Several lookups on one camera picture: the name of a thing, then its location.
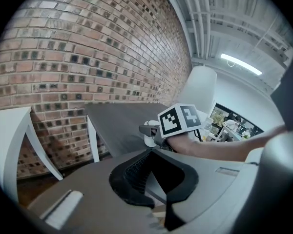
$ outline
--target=human arm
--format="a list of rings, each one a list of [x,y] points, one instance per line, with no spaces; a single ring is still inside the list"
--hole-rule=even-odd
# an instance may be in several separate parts
[[[217,160],[244,161],[250,151],[264,147],[272,137],[285,132],[285,126],[278,126],[244,141],[236,142],[196,142],[188,134],[172,136],[169,145],[178,153]]]

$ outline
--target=white table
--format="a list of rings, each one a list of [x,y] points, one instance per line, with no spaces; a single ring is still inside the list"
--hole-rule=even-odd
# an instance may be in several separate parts
[[[235,133],[234,131],[232,131],[229,127],[227,127],[225,124],[223,125],[223,129],[220,131],[219,135],[217,138],[215,138],[215,141],[219,141],[221,135],[223,134],[224,130],[226,130],[228,132],[228,134],[236,141],[240,141],[242,139],[242,137]]]
[[[18,202],[16,171],[25,134],[43,164],[58,180],[63,179],[39,142],[30,111],[31,107],[0,110],[0,186],[15,202]]]

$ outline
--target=black foam padding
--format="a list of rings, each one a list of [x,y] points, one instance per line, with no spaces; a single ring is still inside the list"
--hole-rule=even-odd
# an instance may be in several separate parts
[[[165,227],[171,231],[184,224],[173,212],[172,204],[184,201],[191,195],[199,176],[191,166],[153,149],[114,168],[109,183],[113,191],[128,204],[153,209],[153,199],[144,195],[151,172],[167,195]]]

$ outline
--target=fluorescent light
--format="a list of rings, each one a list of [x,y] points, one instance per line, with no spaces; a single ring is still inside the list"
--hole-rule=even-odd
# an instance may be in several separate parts
[[[255,69],[254,67],[252,67],[251,65],[248,65],[247,63],[237,59],[237,58],[234,58],[234,57],[231,57],[231,56],[228,56],[228,55],[225,55],[225,54],[221,54],[221,58],[223,59],[226,59],[226,60],[229,60],[229,61],[232,61],[236,64],[239,64],[240,66],[252,71],[253,73],[257,74],[258,76],[262,74],[262,72],[260,72],[258,69]]]

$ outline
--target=ceiling pipe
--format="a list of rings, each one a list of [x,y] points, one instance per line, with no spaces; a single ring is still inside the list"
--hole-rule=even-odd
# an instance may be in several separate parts
[[[272,28],[274,22],[277,20],[279,16],[279,13],[277,13],[277,15],[275,16],[274,20],[272,21],[271,25],[269,26],[269,28],[266,30],[266,32],[263,34],[263,36],[259,39],[259,41],[257,42],[257,44],[253,47],[253,49],[251,50],[251,52],[259,45],[259,43],[262,41],[262,39],[264,39],[265,35],[270,31],[270,29]]]
[[[201,11],[201,6],[199,0],[194,0],[196,10],[198,12]],[[202,15],[197,14],[198,20],[199,20],[199,30],[200,30],[200,43],[201,43],[201,57],[203,58],[204,56],[204,28],[203,28],[203,20],[202,20]]]
[[[193,14],[208,14],[206,11],[201,11],[201,12],[192,12]],[[248,28],[247,25],[241,25],[241,24],[238,24],[238,23],[235,23],[235,22],[232,22],[232,21],[229,21],[229,20],[225,20],[225,19],[221,19],[221,18],[216,18],[216,17],[210,17],[211,20],[214,20],[214,21],[222,21],[222,22],[225,22],[225,23],[229,23],[229,24],[232,24],[234,26],[237,26],[237,27],[240,27],[242,29],[245,29],[246,31],[249,31],[251,33],[253,33],[254,35],[257,35],[258,37],[261,37],[261,35],[256,32],[255,30],[252,30],[251,28]],[[284,47],[283,43],[282,42],[279,42],[279,46],[274,43],[273,41],[271,41],[270,39],[268,39],[267,37],[264,37],[264,40],[269,42],[273,47],[275,47],[277,50],[280,50]]]
[[[209,8],[209,0],[204,0],[205,9],[207,12],[210,12]],[[207,19],[207,41],[206,41],[206,52],[205,52],[205,59],[209,56],[209,45],[210,45],[210,13],[206,15]]]
[[[198,38],[197,38],[197,31],[196,31],[196,25],[195,25],[195,21],[194,21],[194,16],[193,14],[191,13],[191,5],[189,3],[189,0],[185,0],[186,2],[186,5],[187,5],[187,8],[188,8],[188,11],[190,13],[190,18],[191,18],[191,21],[192,21],[192,25],[193,25],[193,29],[194,29],[194,38],[195,38],[195,46],[196,46],[196,54],[199,55],[199,44],[198,44]]]

